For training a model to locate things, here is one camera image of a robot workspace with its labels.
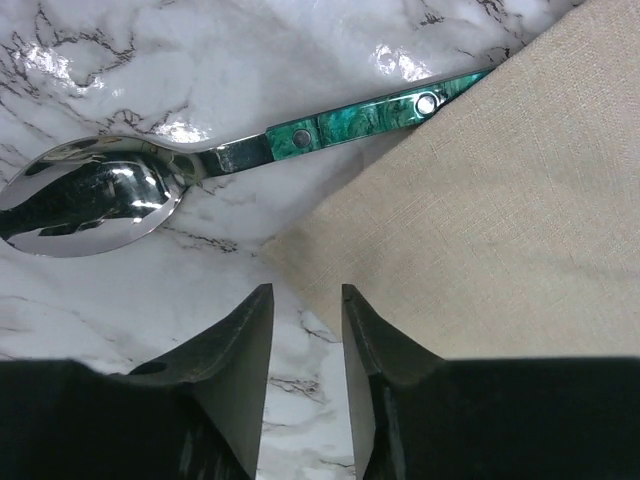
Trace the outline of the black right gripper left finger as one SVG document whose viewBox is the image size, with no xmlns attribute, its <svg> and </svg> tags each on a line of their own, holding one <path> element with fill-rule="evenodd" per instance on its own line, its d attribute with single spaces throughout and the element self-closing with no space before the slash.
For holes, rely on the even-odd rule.
<svg viewBox="0 0 640 480">
<path fill-rule="evenodd" d="M 274 319 L 270 285 L 128 374 L 1 365 L 5 479 L 252 479 Z"/>
</svg>

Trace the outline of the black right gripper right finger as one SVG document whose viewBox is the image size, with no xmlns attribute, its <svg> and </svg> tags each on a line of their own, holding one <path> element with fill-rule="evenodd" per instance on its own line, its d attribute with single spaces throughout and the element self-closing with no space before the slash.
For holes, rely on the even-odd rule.
<svg viewBox="0 0 640 480">
<path fill-rule="evenodd" d="M 350 284 L 342 338 L 360 479 L 635 479 L 634 357 L 446 360 Z"/>
</svg>

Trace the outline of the beige cloth napkin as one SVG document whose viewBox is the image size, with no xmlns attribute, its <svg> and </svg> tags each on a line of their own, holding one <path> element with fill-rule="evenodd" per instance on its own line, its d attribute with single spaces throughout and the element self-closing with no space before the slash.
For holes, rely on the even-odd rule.
<svg viewBox="0 0 640 480">
<path fill-rule="evenodd" d="M 340 290 L 446 357 L 639 351 L 639 5 L 588 1 L 264 257 L 330 328 Z"/>
</svg>

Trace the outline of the green handled metal spoon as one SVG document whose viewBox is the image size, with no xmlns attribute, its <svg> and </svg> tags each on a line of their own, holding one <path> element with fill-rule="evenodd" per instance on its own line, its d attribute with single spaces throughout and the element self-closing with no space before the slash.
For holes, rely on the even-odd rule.
<svg viewBox="0 0 640 480">
<path fill-rule="evenodd" d="M 133 136 L 93 136 L 34 159 L 1 191 L 1 238 L 33 255 L 73 258 L 128 245 L 162 225 L 205 179 L 398 129 L 432 118 L 484 69 L 343 106 L 204 151 Z"/>
</svg>

